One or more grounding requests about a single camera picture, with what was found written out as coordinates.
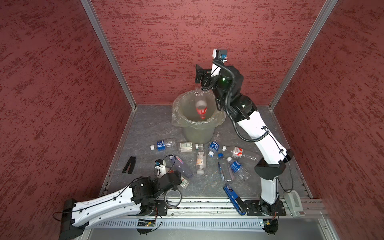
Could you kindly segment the purple Ganten bottle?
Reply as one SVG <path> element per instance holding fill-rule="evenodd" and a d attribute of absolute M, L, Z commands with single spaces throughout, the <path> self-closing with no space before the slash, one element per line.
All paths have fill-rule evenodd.
<path fill-rule="evenodd" d="M 187 165 L 185 161 L 183 161 L 180 157 L 171 155 L 169 156 L 169 166 L 174 171 L 179 171 L 182 176 L 186 178 L 191 178 L 194 173 L 191 168 Z"/>

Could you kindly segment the red label cola bottle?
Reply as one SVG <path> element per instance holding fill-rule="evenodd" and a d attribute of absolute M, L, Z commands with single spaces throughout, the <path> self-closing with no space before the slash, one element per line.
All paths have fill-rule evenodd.
<path fill-rule="evenodd" d="M 205 120 L 208 107 L 207 96 L 206 93 L 200 88 L 195 90 L 195 107 L 200 118 Z"/>

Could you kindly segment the orange label clear bottle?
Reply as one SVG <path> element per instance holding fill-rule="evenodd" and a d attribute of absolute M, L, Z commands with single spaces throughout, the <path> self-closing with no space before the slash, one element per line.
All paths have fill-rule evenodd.
<path fill-rule="evenodd" d="M 197 174 L 203 175 L 207 165 L 207 156 L 205 151 L 199 151 L 197 154 L 196 168 Z"/>

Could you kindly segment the blue cap clear bottle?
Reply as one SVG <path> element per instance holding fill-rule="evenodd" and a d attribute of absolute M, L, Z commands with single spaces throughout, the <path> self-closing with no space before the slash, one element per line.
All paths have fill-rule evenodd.
<path fill-rule="evenodd" d="M 225 176 L 225 182 L 224 183 L 230 183 L 234 180 L 234 176 L 232 174 L 232 171 L 228 165 L 227 160 L 224 158 L 223 153 L 218 153 L 218 162 L 221 164 L 221 167 L 223 169 L 223 173 Z"/>

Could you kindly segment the Wahaha red white bottle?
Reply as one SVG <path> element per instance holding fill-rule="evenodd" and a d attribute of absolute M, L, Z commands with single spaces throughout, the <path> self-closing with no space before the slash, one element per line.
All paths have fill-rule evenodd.
<path fill-rule="evenodd" d="M 227 157 L 232 157 L 233 159 L 237 160 L 250 160 L 257 162 L 261 159 L 259 154 L 236 146 L 223 146 L 222 152 Z"/>

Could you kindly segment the Pocari blue label bottle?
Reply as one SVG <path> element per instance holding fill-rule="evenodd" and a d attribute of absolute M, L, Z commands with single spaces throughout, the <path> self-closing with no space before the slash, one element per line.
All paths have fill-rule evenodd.
<path fill-rule="evenodd" d="M 239 177 L 242 181 L 247 182 L 251 177 L 248 170 L 236 159 L 232 157 L 227 157 L 227 162 L 229 163 L 231 171 Z"/>

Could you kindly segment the red white label bottle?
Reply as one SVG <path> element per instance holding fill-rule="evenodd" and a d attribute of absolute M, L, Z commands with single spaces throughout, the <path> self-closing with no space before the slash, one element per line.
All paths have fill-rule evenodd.
<path fill-rule="evenodd" d="M 183 176 L 181 176 L 181 184 L 180 186 L 183 188 L 183 189 L 186 189 L 188 186 L 189 186 L 189 181 L 184 178 Z"/>

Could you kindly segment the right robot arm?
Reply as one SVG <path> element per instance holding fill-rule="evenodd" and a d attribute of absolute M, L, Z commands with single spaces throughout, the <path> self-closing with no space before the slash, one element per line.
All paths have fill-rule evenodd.
<path fill-rule="evenodd" d="M 294 154 L 278 142 L 253 101 L 241 93 L 243 80 L 239 70 L 220 61 L 214 61 L 211 70 L 196 65 L 195 82 L 203 91 L 214 93 L 217 109 L 227 114 L 239 138 L 255 143 L 261 152 L 262 158 L 255 166 L 262 184 L 260 209 L 264 215 L 271 215 L 279 201 L 278 177 Z"/>

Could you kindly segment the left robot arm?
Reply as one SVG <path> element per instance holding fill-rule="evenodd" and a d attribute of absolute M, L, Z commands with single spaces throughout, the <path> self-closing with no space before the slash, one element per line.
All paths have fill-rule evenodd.
<path fill-rule="evenodd" d="M 65 201 L 60 227 L 60 240 L 72 240 L 97 224 L 122 216 L 149 215 L 155 212 L 156 199 L 182 183 L 178 171 L 166 173 L 159 179 L 139 177 L 126 187 L 90 201 Z"/>

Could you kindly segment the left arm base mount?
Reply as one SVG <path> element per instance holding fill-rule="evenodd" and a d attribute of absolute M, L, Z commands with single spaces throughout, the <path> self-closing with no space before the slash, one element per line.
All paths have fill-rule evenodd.
<path fill-rule="evenodd" d="M 136 216 L 166 216 L 168 207 L 164 200 L 155 200 L 152 205 L 144 206 L 144 208 L 136 214 Z"/>

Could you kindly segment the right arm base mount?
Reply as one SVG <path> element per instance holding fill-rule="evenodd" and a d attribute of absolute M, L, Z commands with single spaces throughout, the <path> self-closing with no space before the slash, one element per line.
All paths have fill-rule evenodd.
<path fill-rule="evenodd" d="M 259 200 L 245 201 L 248 216 L 258 217 L 285 217 L 287 215 L 283 202 L 278 200 L 273 205 Z"/>

